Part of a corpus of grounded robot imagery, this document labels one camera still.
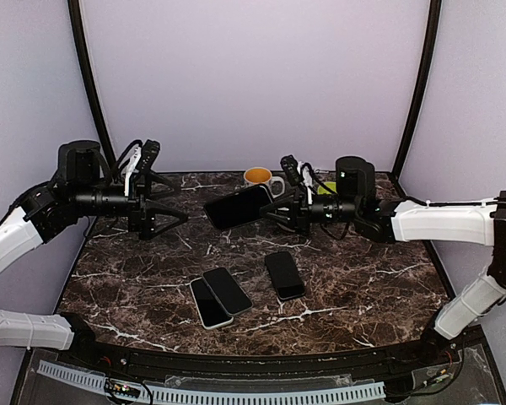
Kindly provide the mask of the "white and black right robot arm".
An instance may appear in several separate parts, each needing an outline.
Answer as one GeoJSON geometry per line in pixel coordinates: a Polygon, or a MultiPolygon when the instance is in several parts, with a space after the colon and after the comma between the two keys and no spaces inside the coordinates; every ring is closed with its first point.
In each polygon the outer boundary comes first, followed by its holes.
{"type": "Polygon", "coordinates": [[[448,341],[506,300],[506,191],[475,202],[382,200],[376,196],[374,166],[346,156],[336,161],[335,189],[316,194],[310,186],[316,175],[307,164],[289,155],[281,166],[295,189],[262,207],[260,215],[296,233],[308,232],[312,224],[344,223],[379,243],[438,240],[493,248],[491,263],[433,316],[414,346],[413,358],[420,365],[433,365],[448,341]]]}

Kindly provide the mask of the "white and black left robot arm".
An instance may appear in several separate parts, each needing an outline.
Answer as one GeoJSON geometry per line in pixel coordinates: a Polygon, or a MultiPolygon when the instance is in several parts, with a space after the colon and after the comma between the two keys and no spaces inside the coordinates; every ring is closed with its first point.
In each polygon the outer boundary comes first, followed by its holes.
{"type": "MultiPolygon", "coordinates": [[[[184,224],[186,213],[157,201],[175,191],[152,169],[159,151],[157,141],[134,140],[109,165],[95,141],[61,145],[52,178],[17,197],[0,220],[0,274],[83,217],[125,218],[140,240],[184,224]]],[[[84,368],[94,368],[102,350],[93,341],[94,331],[76,314],[0,310],[0,347],[68,350],[84,368]]]]}

